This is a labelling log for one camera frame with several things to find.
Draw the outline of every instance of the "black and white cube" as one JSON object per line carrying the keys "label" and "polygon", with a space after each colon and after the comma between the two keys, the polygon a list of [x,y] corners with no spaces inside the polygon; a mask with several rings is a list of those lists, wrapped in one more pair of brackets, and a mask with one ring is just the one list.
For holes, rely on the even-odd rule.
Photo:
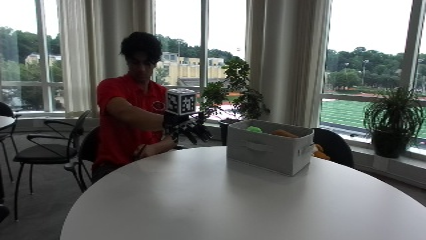
{"label": "black and white cube", "polygon": [[166,96],[166,111],[176,115],[196,113],[197,94],[193,90],[178,88],[169,89]]}

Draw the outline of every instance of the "green ball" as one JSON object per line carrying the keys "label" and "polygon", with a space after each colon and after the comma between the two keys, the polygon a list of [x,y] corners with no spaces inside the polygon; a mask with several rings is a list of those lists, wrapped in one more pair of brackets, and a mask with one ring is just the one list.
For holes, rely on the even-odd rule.
{"label": "green ball", "polygon": [[262,129],[260,129],[258,127],[250,126],[250,127],[248,127],[246,130],[250,131],[250,132],[262,133]]}

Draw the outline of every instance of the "tabletop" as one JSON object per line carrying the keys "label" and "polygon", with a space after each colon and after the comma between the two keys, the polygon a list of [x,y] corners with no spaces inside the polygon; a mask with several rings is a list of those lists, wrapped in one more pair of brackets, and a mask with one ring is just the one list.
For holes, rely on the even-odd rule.
{"label": "tabletop", "polygon": [[15,118],[0,116],[0,130],[8,126],[11,126],[15,122]]}
{"label": "tabletop", "polygon": [[393,186],[311,158],[293,177],[226,160],[226,147],[145,158],[76,201],[61,240],[401,240],[426,237],[426,208]]}

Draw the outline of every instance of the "curtain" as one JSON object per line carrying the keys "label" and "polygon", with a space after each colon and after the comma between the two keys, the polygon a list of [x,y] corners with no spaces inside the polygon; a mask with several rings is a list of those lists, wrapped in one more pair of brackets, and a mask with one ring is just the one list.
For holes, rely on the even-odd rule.
{"label": "curtain", "polygon": [[314,127],[330,0],[249,0],[248,6],[250,84],[271,110],[264,118]]}
{"label": "curtain", "polygon": [[122,39],[134,31],[153,32],[153,0],[57,0],[65,116],[90,109],[97,116],[96,86],[126,73]]}
{"label": "curtain", "polygon": [[65,117],[90,109],[90,84],[84,0],[57,0]]}

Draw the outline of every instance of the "hand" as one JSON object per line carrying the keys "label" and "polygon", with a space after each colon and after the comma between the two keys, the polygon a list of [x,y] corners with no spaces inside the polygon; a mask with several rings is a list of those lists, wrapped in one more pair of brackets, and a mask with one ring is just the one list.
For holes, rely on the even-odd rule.
{"label": "hand", "polygon": [[134,152],[133,152],[133,161],[142,159],[145,157],[150,157],[156,155],[156,149],[153,145],[141,144],[137,146]]}
{"label": "hand", "polygon": [[197,122],[188,122],[186,124],[180,125],[176,132],[182,133],[192,142],[192,144],[197,144],[197,139],[192,135],[192,133],[196,134],[204,142],[209,141],[209,139],[213,137],[208,128]]}
{"label": "hand", "polygon": [[164,113],[164,120],[162,120],[162,127],[168,130],[177,125],[182,124],[184,122],[189,121],[189,115],[176,115],[173,113],[165,112]]}

